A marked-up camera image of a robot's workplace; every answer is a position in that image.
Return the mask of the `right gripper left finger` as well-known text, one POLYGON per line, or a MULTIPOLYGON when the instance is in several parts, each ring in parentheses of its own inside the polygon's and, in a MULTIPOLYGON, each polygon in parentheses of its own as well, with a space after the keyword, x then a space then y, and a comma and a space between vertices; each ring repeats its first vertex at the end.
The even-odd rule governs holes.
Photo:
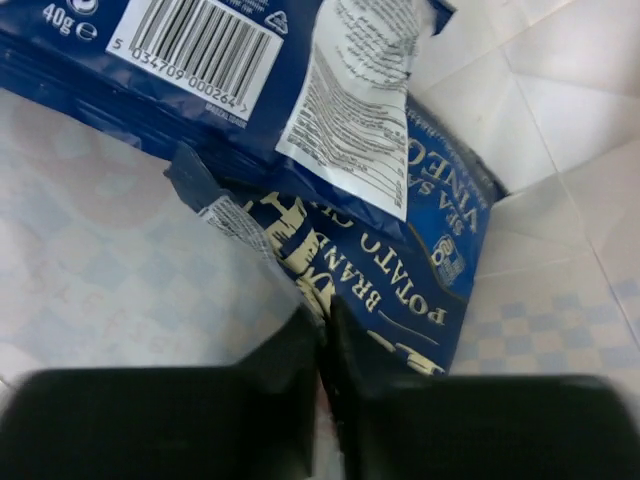
POLYGON ((5 479, 307 479, 315 316, 226 366, 41 370, 1 412, 5 479))

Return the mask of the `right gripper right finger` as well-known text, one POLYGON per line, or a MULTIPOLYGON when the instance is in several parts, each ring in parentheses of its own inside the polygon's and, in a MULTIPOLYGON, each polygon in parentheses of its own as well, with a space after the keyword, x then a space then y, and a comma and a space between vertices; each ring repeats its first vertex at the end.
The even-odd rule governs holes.
POLYGON ((600 376, 427 376, 334 297, 322 379, 348 479, 635 475, 634 409, 600 376))

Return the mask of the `blue Kettle chips bag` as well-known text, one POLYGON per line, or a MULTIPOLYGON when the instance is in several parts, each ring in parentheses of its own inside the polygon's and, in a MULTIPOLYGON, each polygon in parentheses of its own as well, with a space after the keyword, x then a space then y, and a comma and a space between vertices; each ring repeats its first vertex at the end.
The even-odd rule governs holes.
POLYGON ((317 313, 339 297, 409 367, 444 375, 506 189, 431 111, 409 99, 407 114, 408 217, 394 236, 318 203, 216 180, 189 147, 167 175, 202 220, 280 265, 317 313))

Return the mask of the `small blue snack bag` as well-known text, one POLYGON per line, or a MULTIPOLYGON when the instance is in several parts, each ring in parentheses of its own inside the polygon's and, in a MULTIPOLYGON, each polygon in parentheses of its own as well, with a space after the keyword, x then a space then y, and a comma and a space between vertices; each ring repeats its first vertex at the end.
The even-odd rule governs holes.
POLYGON ((1 84, 166 158, 379 228, 408 211, 408 80, 445 1, 5 1, 1 84))

